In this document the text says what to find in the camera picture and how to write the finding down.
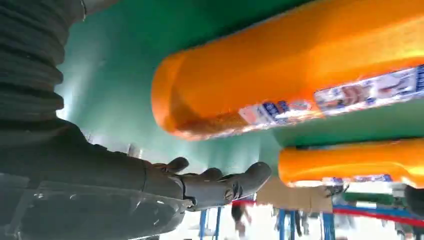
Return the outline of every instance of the product label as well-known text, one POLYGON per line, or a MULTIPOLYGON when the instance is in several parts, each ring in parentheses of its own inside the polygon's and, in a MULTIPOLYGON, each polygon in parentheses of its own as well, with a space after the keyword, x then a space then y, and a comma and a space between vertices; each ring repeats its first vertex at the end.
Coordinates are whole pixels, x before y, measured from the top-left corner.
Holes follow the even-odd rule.
POLYGON ((406 102, 424 91, 424 67, 419 66, 317 91, 321 111, 328 116, 406 102))
POLYGON ((311 94, 310 99, 282 98, 246 106, 238 115, 248 125, 234 128, 229 134, 293 125, 421 97, 424 97, 424 65, 319 90, 311 94))
POLYGON ((238 113, 251 126, 267 129, 297 123, 308 118, 313 113, 311 106, 309 102, 304 100, 294 102, 269 101, 244 107, 238 113))
POLYGON ((339 186, 349 183, 370 183, 370 182, 393 182, 393 179, 388 174, 377 175, 358 175, 353 177, 323 177, 322 183, 327 186, 339 186))

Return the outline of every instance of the green surface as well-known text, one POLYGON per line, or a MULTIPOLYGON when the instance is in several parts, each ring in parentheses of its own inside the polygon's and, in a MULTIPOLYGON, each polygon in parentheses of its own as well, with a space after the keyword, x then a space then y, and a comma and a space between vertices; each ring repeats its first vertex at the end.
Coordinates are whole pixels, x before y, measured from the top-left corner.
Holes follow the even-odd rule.
POLYGON ((93 134, 135 143, 154 162, 185 156, 195 172, 241 172, 258 160, 275 169, 279 150, 288 145, 422 136, 422 101, 203 142, 177 139, 156 125, 150 88, 161 59, 303 2, 123 0, 72 28, 60 66, 65 81, 57 92, 66 104, 60 115, 93 134))

